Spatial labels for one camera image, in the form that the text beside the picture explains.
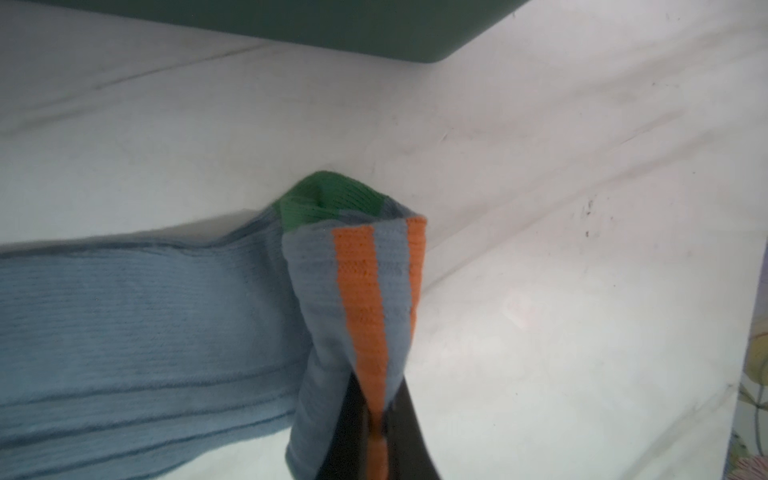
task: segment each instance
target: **ribbed fabric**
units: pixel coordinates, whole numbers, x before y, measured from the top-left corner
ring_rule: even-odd
[[[369,480],[385,478],[381,418],[415,319],[419,225],[320,172],[207,245],[1,255],[0,480],[152,478],[291,422],[286,460],[312,480],[351,372],[376,426]]]

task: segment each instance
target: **green bin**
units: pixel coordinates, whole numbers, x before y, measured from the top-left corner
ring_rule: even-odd
[[[34,0],[400,60],[442,60],[525,0]]]

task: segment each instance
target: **white table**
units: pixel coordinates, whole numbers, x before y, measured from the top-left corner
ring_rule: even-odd
[[[429,218],[408,377],[445,480],[719,478],[763,0],[534,0],[435,65],[17,2],[0,36],[0,243],[236,214],[213,236],[337,170]],[[288,478],[286,439],[167,478]]]

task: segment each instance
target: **orange stripe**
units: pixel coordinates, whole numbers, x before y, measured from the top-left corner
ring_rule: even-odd
[[[422,268],[424,267],[424,254],[426,253],[426,227],[427,219],[424,217],[411,217],[406,220],[408,224],[408,248],[411,252],[411,264],[409,276],[411,280],[411,338],[416,329],[416,307],[419,306],[419,297],[422,293]]]
[[[357,356],[355,373],[371,413],[366,471],[368,480],[385,480],[387,450],[381,431],[389,354],[373,227],[336,228],[333,242],[339,264],[337,275],[346,328]]]

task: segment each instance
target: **marble surface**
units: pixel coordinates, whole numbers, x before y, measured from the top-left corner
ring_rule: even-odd
[[[445,480],[719,478],[768,230],[765,1],[534,0],[434,65],[18,2],[0,36],[5,248],[213,235],[337,170],[429,218],[407,375]],[[288,478],[286,439],[167,480]]]

